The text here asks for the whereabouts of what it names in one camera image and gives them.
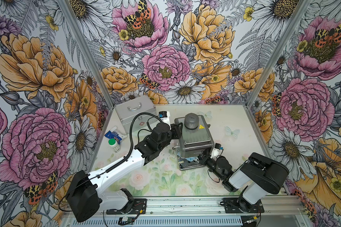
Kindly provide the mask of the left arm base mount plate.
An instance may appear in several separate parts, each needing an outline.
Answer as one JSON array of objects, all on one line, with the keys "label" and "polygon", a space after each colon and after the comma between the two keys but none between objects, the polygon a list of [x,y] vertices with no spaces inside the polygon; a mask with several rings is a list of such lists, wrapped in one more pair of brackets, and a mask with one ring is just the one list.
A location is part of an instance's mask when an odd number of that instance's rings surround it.
[{"label": "left arm base mount plate", "polygon": [[137,215],[137,214],[145,214],[147,206],[147,199],[145,198],[135,198],[132,201],[129,201],[124,208],[120,210],[111,209],[106,210],[107,215]]}]

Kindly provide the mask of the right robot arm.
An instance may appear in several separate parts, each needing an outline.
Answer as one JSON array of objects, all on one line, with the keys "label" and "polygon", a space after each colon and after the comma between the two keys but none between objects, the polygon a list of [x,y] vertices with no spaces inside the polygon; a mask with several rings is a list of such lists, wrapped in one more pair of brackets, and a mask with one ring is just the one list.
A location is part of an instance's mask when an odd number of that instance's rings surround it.
[{"label": "right robot arm", "polygon": [[252,212],[253,206],[265,195],[278,194],[289,175],[289,169],[284,164],[255,152],[235,171],[224,156],[213,159],[210,155],[201,155],[199,162],[207,167],[229,192],[236,192],[251,182],[235,202],[224,203],[242,213]]}]

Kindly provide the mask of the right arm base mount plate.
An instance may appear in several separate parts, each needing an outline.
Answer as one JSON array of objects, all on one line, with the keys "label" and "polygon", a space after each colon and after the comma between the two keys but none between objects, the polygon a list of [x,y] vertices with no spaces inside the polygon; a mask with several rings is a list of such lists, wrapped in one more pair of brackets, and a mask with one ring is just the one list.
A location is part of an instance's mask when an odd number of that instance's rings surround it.
[{"label": "right arm base mount plate", "polygon": [[258,200],[256,204],[249,204],[247,201],[241,200],[236,197],[223,198],[220,205],[224,207],[225,213],[264,213],[264,207],[261,200]]}]

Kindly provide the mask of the blue patterned cleaning cloth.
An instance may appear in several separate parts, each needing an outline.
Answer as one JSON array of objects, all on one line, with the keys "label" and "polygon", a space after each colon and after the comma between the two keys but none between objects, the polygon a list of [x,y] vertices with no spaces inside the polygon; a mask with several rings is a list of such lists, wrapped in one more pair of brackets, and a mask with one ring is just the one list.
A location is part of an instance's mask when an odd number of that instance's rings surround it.
[{"label": "blue patterned cleaning cloth", "polygon": [[198,157],[190,157],[190,158],[182,158],[179,157],[179,163],[191,163],[191,164],[199,164],[199,158]]}]

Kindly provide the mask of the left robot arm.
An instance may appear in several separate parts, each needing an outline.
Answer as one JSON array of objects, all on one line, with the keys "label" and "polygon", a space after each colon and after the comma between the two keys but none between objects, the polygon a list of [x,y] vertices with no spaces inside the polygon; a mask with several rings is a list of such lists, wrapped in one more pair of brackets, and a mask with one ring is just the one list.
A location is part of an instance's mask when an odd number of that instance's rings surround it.
[{"label": "left robot arm", "polygon": [[181,137],[183,123],[171,124],[163,112],[155,119],[159,123],[138,144],[134,144],[132,132],[129,133],[130,149],[126,156],[96,171],[80,171],[73,176],[65,199],[77,222],[90,219],[100,210],[129,214],[134,209],[135,200],[127,189],[108,195],[105,191],[123,176],[153,161],[172,140]]}]

